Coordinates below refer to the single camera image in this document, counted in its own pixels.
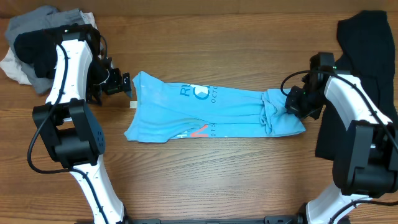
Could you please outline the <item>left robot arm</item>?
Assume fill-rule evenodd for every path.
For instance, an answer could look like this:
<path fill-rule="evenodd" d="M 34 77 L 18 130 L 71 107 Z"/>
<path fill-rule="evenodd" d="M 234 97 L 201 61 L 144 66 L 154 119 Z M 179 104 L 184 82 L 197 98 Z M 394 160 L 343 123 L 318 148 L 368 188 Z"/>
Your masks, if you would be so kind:
<path fill-rule="evenodd" d="M 60 26 L 31 32 L 34 43 L 50 55 L 55 80 L 42 106 L 33 109 L 37 130 L 29 145 L 30 168 L 37 138 L 50 158 L 61 164 L 57 173 L 70 173 L 93 212 L 94 223 L 130 223 L 104 165 L 105 136 L 89 105 L 101 105 L 101 95 L 125 92 L 131 96 L 128 73 L 121 73 L 108 57 L 106 39 L 92 25 Z"/>

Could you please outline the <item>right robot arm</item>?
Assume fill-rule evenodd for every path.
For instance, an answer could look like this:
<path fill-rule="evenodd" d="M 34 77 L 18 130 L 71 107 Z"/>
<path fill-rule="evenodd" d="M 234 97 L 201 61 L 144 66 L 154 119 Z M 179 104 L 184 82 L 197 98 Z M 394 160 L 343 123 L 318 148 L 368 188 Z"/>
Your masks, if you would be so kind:
<path fill-rule="evenodd" d="M 286 94 L 285 108 L 299 119 L 318 119 L 323 108 L 338 114 L 335 132 L 319 137 L 317 150 L 331 152 L 333 182 L 296 215 L 270 217 L 272 223 L 349 223 L 361 204 L 393 207 L 379 197 L 397 191 L 397 128 L 371 101 L 361 80 L 335 66 L 334 55 L 319 52 L 301 72 L 303 87 Z"/>

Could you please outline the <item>light blue t-shirt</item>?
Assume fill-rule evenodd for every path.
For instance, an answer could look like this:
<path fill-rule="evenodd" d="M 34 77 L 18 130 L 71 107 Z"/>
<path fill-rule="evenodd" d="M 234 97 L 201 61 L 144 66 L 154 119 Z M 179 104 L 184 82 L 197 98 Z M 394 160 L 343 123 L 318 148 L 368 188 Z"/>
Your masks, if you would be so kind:
<path fill-rule="evenodd" d="M 141 71 L 133 78 L 137 103 L 124 135 L 129 141 L 163 143 L 184 138 L 266 138 L 305 132 L 285 108 L 278 89 L 166 83 Z"/>

